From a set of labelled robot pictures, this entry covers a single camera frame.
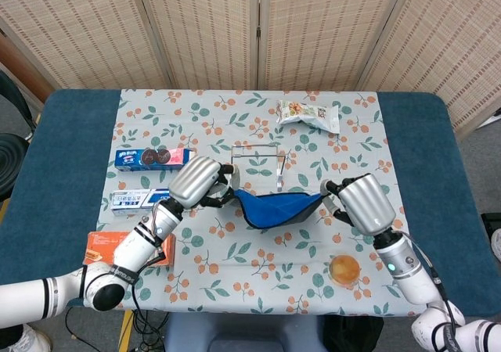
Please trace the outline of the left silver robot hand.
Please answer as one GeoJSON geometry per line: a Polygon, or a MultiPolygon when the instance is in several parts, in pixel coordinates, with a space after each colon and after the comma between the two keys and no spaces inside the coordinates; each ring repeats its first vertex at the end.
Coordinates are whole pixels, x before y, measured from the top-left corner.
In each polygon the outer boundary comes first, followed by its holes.
{"type": "Polygon", "coordinates": [[[240,186],[240,170],[235,164],[219,163],[208,156],[195,156],[169,183],[169,196],[184,210],[223,207],[234,199],[240,186]]]}

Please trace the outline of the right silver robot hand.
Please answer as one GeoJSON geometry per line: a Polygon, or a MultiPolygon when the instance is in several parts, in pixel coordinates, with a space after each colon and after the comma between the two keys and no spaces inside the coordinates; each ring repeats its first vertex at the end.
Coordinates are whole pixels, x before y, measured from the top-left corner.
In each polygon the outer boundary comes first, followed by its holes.
{"type": "Polygon", "coordinates": [[[376,177],[370,173],[345,178],[340,184],[323,180],[320,194],[323,204],[339,221],[363,235],[377,236],[391,228],[395,210],[376,177]]]}

